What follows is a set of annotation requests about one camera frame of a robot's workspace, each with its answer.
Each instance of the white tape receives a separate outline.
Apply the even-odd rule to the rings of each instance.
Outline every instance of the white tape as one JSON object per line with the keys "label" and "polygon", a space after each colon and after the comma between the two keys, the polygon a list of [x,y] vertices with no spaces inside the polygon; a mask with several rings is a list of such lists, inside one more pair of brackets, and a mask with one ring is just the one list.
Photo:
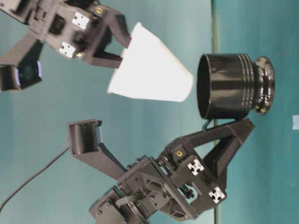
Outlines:
{"label": "white tape", "polygon": [[293,129],[299,130],[299,115],[293,115]]}

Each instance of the black cable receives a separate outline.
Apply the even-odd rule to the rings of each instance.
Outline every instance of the black cable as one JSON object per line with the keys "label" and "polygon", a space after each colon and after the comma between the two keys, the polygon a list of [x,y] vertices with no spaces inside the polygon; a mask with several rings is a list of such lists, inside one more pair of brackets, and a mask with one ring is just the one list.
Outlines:
{"label": "black cable", "polygon": [[2,202],[2,204],[0,205],[0,213],[2,211],[2,209],[4,208],[4,206],[6,205],[7,202],[10,201],[10,199],[13,198],[13,196],[15,196],[23,187],[25,187],[30,181],[32,181],[34,178],[36,178],[38,175],[40,175],[43,171],[45,171],[47,168],[49,168],[56,160],[58,160],[63,154],[66,153],[67,150],[69,150],[70,148],[67,147],[66,149],[64,149],[61,153],[59,153],[53,160],[51,160],[44,168],[42,168],[40,171],[38,171],[36,174],[34,174],[33,176],[31,176],[29,179],[27,179],[21,186],[19,186],[10,196],[8,196],[4,202]]}

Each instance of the green fabric background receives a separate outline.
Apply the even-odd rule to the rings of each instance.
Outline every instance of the green fabric background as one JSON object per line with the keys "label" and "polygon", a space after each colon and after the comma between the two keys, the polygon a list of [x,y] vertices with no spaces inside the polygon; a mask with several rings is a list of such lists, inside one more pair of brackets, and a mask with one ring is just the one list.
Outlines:
{"label": "green fabric background", "polygon": [[[142,22],[193,74],[201,54],[212,50],[209,0],[102,3],[123,12],[130,31]],[[8,51],[26,31],[0,13],[0,53]],[[113,42],[109,50],[121,53],[122,47]],[[125,166],[144,154],[156,157],[174,138],[201,129],[195,90],[183,103],[132,100],[106,93],[112,69],[65,60],[48,46],[41,62],[42,83],[22,92],[0,94],[0,201],[67,146],[67,122],[102,120],[104,142]],[[202,155],[210,148],[205,146]],[[0,223],[92,224],[90,205],[114,184],[67,154],[7,204]],[[151,222],[176,223],[161,213]],[[211,210],[192,223],[213,222]]]}
{"label": "green fabric background", "polygon": [[214,0],[218,52],[268,56],[276,72],[273,107],[250,113],[256,129],[228,168],[220,224],[299,223],[298,9],[298,0]]}

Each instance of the wire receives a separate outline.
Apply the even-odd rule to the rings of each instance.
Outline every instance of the wire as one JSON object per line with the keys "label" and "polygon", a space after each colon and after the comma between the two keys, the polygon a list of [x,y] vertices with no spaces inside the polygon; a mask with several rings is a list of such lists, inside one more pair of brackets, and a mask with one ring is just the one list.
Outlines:
{"label": "wire", "polygon": [[138,191],[135,195],[129,195],[129,196],[126,196],[126,197],[123,197],[121,199],[118,199],[115,204],[117,207],[121,207],[125,204],[129,204],[131,202],[139,202],[141,200],[143,200],[145,198],[145,195],[141,192],[141,191]]}
{"label": "wire", "polygon": [[34,174],[33,176],[31,176],[29,179],[27,179],[21,186],[19,186],[10,196],[8,196],[4,202],[2,202],[2,204],[0,205],[0,213],[2,211],[2,209],[4,208],[4,206],[6,205],[7,202],[10,201],[10,199],[12,199],[23,187],[25,187],[30,181],[32,181],[34,178],[36,178],[37,176],[39,176],[43,171],[45,171],[46,169],[48,169],[56,160],[58,160],[63,154],[65,154],[70,148],[67,147],[66,149],[64,149],[61,153],[59,153],[53,160],[51,160],[44,168],[42,168],[40,171],[38,171],[36,174]]}

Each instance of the teal wall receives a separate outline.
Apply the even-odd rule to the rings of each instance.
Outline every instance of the teal wall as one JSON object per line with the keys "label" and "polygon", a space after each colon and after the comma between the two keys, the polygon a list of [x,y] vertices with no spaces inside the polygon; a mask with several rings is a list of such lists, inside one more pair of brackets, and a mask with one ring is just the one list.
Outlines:
{"label": "teal wall", "polygon": [[[102,2],[127,16],[129,30],[142,22],[193,74],[200,55],[212,50],[210,0]],[[0,13],[0,53],[26,30]],[[122,47],[114,42],[109,50],[121,53]],[[65,60],[48,46],[41,62],[42,83],[0,94],[0,201],[67,145],[67,122],[102,120],[104,142],[124,165],[144,154],[156,157],[174,138],[201,129],[195,90],[183,103],[132,100],[106,94],[112,69]],[[209,148],[205,146],[202,154]],[[0,223],[94,223],[89,206],[113,184],[66,154],[7,204]],[[176,223],[161,213],[151,222]],[[211,210],[192,223],[213,222]]]}
{"label": "teal wall", "polygon": [[220,224],[299,223],[298,9],[298,0],[214,0],[218,52],[266,55],[276,72],[272,110],[250,114],[256,129],[229,166]]}

